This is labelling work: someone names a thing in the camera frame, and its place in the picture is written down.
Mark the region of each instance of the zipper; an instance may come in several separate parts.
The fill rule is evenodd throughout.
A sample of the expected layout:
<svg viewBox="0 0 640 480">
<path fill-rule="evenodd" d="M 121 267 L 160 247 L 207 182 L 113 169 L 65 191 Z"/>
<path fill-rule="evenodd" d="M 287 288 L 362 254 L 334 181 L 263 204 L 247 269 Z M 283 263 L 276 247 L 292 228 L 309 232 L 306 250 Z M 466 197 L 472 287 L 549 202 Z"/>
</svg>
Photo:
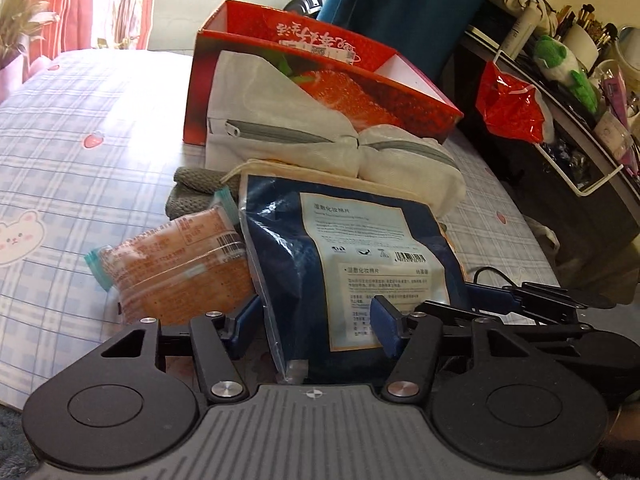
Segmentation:
<svg viewBox="0 0 640 480">
<path fill-rule="evenodd" d="M 247 123 L 245 121 L 226 121 L 225 130 L 231 137 L 241 139 L 279 142 L 281 144 L 313 144 L 316 142 L 333 142 L 324 137 L 308 134 L 299 130 L 290 130 L 268 124 Z"/>
<path fill-rule="evenodd" d="M 403 150 L 404 152 L 415 153 L 416 155 L 425 156 L 436 162 L 447 164 L 452 168 L 458 170 L 458 165 L 455 161 L 445 153 L 430 148 L 424 144 L 417 144 L 416 142 L 409 142 L 408 140 L 383 140 L 382 142 L 374 142 L 373 144 L 361 144 L 361 146 L 367 146 L 374 150 Z"/>
</svg>

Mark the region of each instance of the gray carpet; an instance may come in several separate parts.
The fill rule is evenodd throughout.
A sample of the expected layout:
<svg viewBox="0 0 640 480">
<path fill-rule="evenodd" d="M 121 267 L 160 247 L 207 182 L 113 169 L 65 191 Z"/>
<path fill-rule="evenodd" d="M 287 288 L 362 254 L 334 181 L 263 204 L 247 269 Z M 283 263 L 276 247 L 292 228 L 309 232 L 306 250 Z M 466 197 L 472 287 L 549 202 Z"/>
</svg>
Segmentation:
<svg viewBox="0 0 640 480">
<path fill-rule="evenodd" d="M 0 478 L 17 479 L 37 466 L 22 432 L 20 413 L 0 406 Z"/>
</svg>

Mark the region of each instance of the cartoon bear print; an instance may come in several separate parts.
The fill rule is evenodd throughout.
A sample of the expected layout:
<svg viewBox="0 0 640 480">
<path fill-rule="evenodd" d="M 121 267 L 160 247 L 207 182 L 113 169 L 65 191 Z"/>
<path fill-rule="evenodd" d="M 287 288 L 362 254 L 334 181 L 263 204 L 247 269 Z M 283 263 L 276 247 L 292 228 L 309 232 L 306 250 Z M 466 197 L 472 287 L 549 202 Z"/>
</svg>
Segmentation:
<svg viewBox="0 0 640 480">
<path fill-rule="evenodd" d="M 12 224 L 0 223 L 0 267 L 23 259 L 36 250 L 44 239 L 44 224 L 37 211 L 25 211 Z"/>
</svg>

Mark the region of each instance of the potted plant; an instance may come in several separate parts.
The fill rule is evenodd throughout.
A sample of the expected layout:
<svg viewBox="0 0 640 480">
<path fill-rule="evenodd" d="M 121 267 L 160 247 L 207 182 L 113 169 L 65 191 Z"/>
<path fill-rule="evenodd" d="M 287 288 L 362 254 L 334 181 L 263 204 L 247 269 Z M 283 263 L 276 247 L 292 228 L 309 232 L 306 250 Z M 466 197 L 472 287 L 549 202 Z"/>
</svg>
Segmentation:
<svg viewBox="0 0 640 480">
<path fill-rule="evenodd" d="M 42 28 L 56 22 L 40 0 L 0 0 L 0 102 L 22 84 L 24 56 Z"/>
</svg>

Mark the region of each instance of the black cable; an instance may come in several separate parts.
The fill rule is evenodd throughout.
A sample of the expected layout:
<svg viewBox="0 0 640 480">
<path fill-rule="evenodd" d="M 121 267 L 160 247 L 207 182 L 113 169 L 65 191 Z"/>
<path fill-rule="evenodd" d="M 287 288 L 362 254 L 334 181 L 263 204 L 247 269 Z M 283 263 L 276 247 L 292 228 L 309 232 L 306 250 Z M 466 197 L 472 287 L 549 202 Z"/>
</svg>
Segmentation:
<svg viewBox="0 0 640 480">
<path fill-rule="evenodd" d="M 484 267 L 480 267 L 478 270 L 476 270 L 476 273 L 474 274 L 474 283 L 478 282 L 478 276 L 481 272 L 483 272 L 484 270 L 490 270 L 491 272 L 493 272 L 494 274 L 497 274 L 498 276 L 500 276 L 502 279 L 504 279 L 506 282 L 508 282 L 510 285 L 513 286 L 518 286 L 515 284 L 515 282 L 509 277 L 507 276 L 504 272 L 502 272 L 501 270 L 496 269 L 495 267 L 491 267 L 491 266 L 484 266 Z"/>
</svg>

